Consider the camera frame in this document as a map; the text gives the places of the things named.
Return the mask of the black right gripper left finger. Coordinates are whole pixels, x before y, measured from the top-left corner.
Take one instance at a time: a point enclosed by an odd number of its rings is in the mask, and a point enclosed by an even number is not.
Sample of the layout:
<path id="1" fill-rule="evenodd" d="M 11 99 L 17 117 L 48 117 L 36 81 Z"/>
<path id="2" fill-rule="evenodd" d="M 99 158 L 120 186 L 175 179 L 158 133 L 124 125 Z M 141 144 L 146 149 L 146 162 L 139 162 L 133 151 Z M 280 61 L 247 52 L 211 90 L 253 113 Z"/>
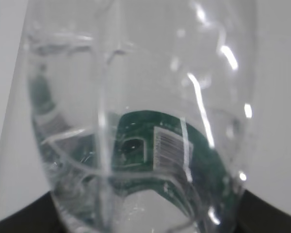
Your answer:
<path id="1" fill-rule="evenodd" d="M 0 233 L 62 233 L 50 193 L 0 221 Z"/>

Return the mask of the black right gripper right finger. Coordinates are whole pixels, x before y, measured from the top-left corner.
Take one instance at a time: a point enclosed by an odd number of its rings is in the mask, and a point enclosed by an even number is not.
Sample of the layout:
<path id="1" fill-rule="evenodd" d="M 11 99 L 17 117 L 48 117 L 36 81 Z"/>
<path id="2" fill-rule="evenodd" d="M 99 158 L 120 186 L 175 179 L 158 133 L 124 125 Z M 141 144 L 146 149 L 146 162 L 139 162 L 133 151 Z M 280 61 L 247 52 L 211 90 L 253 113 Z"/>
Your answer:
<path id="1" fill-rule="evenodd" d="M 235 233 L 291 233 L 291 216 L 250 191 L 242 197 Z"/>

